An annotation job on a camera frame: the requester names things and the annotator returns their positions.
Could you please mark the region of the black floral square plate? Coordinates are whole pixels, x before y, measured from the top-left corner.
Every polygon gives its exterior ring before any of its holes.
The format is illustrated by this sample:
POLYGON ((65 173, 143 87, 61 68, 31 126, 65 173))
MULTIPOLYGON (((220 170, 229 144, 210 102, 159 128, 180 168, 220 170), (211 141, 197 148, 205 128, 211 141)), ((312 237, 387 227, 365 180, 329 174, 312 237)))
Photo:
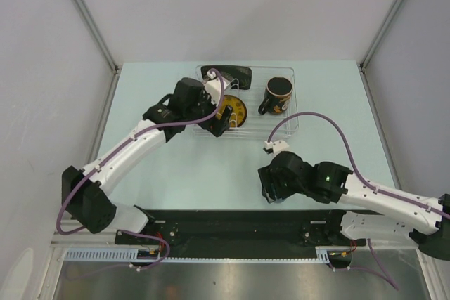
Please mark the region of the black floral square plate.
POLYGON ((218 70, 222 77, 230 84, 231 89, 250 90, 252 83, 252 70, 240 65, 202 65, 200 72, 203 79, 212 68, 218 70))

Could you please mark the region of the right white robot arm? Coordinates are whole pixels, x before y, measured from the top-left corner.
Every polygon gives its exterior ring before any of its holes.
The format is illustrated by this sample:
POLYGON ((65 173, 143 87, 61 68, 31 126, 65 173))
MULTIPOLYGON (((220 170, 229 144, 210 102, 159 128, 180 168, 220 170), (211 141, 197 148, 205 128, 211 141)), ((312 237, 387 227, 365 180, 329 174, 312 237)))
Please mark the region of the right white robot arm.
POLYGON ((301 194, 323 204, 364 207, 411 226, 410 238, 422 253, 449 260, 448 194, 423 197, 373 185, 347 167, 332 162, 312 166, 288 151, 278 153, 258 174, 269 203, 301 194))

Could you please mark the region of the yellow round plate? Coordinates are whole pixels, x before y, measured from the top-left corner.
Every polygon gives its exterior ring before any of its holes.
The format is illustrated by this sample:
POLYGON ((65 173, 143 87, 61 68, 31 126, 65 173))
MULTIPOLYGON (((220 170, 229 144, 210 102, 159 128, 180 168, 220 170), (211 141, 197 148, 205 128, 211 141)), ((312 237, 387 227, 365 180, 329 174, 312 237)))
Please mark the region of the yellow round plate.
POLYGON ((221 117, 227 105, 231 106, 233 110, 230 116, 230 127, 240 128, 242 125, 244 125, 248 117, 247 106, 239 97, 232 95, 225 95, 221 108, 217 113, 218 118, 221 117))

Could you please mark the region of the red black mug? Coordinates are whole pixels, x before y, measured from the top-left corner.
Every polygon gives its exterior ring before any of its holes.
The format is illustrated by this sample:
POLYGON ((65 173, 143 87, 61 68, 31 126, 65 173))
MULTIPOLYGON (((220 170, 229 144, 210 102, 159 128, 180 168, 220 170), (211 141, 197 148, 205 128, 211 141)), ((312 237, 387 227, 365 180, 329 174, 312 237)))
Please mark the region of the red black mug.
POLYGON ((258 107, 258 113, 281 115, 287 109, 293 94, 293 83, 285 77, 272 77, 266 83, 264 98, 258 107))

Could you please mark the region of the clear wire dish rack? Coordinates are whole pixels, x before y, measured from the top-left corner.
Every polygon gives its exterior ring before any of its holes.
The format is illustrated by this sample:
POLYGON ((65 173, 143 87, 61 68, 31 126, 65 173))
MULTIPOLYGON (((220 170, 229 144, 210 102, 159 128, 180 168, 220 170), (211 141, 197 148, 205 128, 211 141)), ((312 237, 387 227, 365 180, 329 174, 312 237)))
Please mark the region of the clear wire dish rack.
POLYGON ((295 72, 291 67, 264 67, 245 66, 252 70, 252 83, 250 90, 231 89, 226 90, 226 95, 239 97, 247 106, 247 120, 240 128, 231 128, 224 132, 224 138, 254 139, 265 141, 275 125, 287 116, 297 112, 296 93, 293 92, 288 109, 281 115, 266 113, 260 115, 257 111, 263 101, 266 83, 272 77, 288 78, 295 83, 295 72))

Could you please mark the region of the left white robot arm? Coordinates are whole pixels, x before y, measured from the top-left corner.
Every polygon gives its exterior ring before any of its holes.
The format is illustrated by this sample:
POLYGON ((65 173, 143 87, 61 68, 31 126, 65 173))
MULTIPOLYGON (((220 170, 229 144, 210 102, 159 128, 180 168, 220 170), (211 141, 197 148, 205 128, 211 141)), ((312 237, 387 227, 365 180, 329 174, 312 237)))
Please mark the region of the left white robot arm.
POLYGON ((188 125, 220 137, 231 125, 232 108, 224 104, 231 86, 216 69, 199 81, 180 79, 172 93, 149 107, 131 132, 110 151, 81 169, 62 174, 60 214, 68 212, 81 229, 100 233, 106 228, 125 230, 138 242, 150 242, 155 226, 138 206, 115 204, 109 195, 146 155, 168 143, 188 125))

